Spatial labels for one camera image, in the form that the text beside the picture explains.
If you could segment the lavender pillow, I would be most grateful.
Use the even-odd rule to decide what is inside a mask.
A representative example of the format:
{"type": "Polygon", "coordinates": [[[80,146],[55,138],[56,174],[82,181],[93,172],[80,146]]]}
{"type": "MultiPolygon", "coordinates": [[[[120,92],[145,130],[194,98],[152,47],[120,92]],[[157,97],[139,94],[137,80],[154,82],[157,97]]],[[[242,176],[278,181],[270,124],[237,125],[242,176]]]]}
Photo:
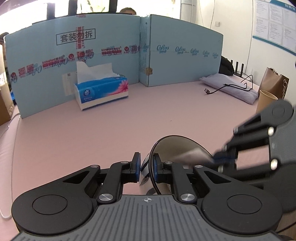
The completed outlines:
{"type": "Polygon", "coordinates": [[[199,80],[203,84],[213,88],[213,90],[204,89],[204,92],[208,95],[222,91],[251,105],[259,97],[256,86],[253,83],[252,75],[238,80],[232,76],[217,73],[208,77],[202,77],[199,80]]]}

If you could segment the blue cardboard panel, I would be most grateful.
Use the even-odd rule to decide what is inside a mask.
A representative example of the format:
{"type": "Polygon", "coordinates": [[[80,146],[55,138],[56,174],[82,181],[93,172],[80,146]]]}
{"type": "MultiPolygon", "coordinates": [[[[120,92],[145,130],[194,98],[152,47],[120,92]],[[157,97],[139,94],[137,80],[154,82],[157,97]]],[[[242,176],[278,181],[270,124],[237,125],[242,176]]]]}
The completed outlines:
{"type": "Polygon", "coordinates": [[[11,87],[22,118],[74,99],[76,63],[111,64],[129,84],[139,81],[140,17],[65,16],[4,38],[11,87]]]}
{"type": "Polygon", "coordinates": [[[139,81],[152,87],[193,82],[218,73],[223,35],[166,16],[140,19],[139,81]]]}

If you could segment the beige cleaning cloth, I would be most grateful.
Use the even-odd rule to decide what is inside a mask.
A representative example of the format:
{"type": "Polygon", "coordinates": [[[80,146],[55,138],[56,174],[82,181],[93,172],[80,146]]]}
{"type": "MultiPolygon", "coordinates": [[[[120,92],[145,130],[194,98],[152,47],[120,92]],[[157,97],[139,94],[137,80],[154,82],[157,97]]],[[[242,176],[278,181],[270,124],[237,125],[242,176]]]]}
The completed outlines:
{"type": "Polygon", "coordinates": [[[174,163],[180,163],[184,168],[192,168],[196,165],[205,166],[213,164],[214,159],[211,154],[201,148],[194,148],[190,151],[184,152],[170,159],[174,163]]]}

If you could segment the white bowl black rim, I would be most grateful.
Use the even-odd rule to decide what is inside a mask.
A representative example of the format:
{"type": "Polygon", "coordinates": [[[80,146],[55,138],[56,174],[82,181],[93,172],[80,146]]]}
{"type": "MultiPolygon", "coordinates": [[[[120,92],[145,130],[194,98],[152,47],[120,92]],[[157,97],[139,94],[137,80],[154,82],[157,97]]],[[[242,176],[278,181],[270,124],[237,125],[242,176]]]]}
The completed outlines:
{"type": "MultiPolygon", "coordinates": [[[[190,138],[177,135],[170,135],[159,139],[154,144],[150,153],[158,153],[161,158],[161,161],[165,162],[170,161],[170,159],[174,156],[190,151],[194,148],[201,148],[206,150],[204,147],[202,147],[200,144],[198,144],[190,138]]],[[[154,190],[151,180],[149,179],[149,157],[150,154],[146,156],[141,165],[139,188],[141,194],[155,195],[156,191],[154,190]]]]}

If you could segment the black bag behind panel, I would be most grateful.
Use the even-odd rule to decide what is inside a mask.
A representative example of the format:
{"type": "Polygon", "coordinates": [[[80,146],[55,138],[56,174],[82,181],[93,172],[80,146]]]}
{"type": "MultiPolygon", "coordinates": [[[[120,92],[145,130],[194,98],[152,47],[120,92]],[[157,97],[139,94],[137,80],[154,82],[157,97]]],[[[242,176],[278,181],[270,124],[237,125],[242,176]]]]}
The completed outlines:
{"type": "Polygon", "coordinates": [[[234,68],[232,63],[225,57],[221,56],[219,74],[224,74],[227,76],[234,75],[234,68]]]}

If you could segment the wall notice board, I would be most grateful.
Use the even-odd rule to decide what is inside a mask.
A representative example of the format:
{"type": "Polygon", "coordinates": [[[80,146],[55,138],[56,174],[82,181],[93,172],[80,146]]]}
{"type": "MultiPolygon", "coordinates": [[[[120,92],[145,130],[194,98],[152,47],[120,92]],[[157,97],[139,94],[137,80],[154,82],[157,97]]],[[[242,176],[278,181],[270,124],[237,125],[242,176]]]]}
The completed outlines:
{"type": "Polygon", "coordinates": [[[252,37],[295,55],[295,6],[255,1],[252,37]]]}

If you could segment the black wifi router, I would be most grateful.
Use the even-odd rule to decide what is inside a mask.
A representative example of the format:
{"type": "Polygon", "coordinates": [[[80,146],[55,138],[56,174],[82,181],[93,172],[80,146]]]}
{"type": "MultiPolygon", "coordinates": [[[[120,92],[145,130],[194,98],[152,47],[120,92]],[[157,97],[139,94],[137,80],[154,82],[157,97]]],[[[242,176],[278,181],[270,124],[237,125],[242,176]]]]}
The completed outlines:
{"type": "Polygon", "coordinates": [[[236,61],[235,65],[233,64],[233,60],[231,60],[230,63],[231,63],[231,68],[230,68],[231,74],[242,78],[244,74],[244,64],[241,63],[240,69],[239,69],[238,61],[236,61]]]}

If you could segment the brown paper cup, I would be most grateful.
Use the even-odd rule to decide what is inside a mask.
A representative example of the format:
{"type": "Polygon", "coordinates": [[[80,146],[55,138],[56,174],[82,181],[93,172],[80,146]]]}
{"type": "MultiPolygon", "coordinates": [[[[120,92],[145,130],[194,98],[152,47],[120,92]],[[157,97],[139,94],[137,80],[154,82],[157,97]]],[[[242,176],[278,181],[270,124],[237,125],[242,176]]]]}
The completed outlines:
{"type": "Polygon", "coordinates": [[[278,98],[275,95],[273,95],[272,93],[270,93],[266,90],[260,90],[256,113],[261,112],[263,109],[265,109],[267,106],[269,106],[272,102],[277,101],[277,100],[278,100],[278,98]]]}

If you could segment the brown leather handbag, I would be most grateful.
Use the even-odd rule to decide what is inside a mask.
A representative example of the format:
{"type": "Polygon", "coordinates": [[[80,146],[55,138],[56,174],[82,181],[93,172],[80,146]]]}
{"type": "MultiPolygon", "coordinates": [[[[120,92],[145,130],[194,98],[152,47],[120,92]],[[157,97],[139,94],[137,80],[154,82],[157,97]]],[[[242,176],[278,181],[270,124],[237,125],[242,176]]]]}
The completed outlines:
{"type": "Polygon", "coordinates": [[[264,90],[273,94],[278,99],[284,99],[288,83],[289,79],[286,76],[278,74],[273,68],[267,67],[262,77],[258,93],[260,94],[260,90],[264,90]]]}

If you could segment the right blue cardboard panel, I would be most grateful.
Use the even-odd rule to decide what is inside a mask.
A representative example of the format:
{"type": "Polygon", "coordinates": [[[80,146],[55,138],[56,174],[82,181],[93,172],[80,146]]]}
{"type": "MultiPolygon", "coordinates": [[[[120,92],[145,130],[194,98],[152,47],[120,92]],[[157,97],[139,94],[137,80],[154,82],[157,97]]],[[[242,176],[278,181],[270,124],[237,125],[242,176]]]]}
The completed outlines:
{"type": "Polygon", "coordinates": [[[193,82],[218,73],[223,35],[166,16],[140,19],[139,81],[152,87],[193,82]]]}

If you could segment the blue tissue box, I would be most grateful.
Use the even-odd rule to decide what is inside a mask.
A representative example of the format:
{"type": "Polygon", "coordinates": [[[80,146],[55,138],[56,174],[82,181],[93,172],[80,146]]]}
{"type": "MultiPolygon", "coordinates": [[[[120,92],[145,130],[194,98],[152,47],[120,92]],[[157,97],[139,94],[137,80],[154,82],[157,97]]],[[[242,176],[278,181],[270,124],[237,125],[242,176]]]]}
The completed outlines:
{"type": "Polygon", "coordinates": [[[78,61],[76,68],[74,93],[81,110],[128,97],[128,80],[113,72],[111,63],[89,67],[78,61]]]}

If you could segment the left blue cardboard panel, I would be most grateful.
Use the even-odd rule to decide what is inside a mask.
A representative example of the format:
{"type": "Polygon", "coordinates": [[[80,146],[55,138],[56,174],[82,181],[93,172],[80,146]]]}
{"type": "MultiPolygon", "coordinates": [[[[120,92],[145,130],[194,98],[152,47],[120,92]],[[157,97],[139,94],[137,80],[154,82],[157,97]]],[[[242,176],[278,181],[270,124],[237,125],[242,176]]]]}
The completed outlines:
{"type": "Polygon", "coordinates": [[[11,87],[22,118],[74,99],[76,63],[111,64],[129,84],[139,81],[140,17],[65,16],[4,38],[11,87]]]}

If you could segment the brown cardboard box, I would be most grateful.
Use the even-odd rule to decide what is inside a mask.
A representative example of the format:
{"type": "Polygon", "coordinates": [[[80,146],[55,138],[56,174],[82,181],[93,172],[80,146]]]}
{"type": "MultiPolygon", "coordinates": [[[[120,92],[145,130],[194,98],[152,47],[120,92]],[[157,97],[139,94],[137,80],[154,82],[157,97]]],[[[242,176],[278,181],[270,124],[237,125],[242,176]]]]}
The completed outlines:
{"type": "Polygon", "coordinates": [[[14,111],[14,103],[11,98],[6,70],[4,66],[3,46],[0,49],[0,125],[11,120],[14,111]]]}

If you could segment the person in dark jacket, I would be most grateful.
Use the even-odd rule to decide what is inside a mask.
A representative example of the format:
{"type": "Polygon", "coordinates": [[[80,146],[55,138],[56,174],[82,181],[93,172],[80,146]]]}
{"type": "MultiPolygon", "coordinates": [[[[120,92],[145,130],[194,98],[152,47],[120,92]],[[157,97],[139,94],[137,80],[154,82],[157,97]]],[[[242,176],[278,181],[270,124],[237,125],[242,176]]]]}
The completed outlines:
{"type": "Polygon", "coordinates": [[[124,8],[120,10],[121,14],[129,14],[129,15],[136,15],[137,12],[132,8],[124,8]]]}

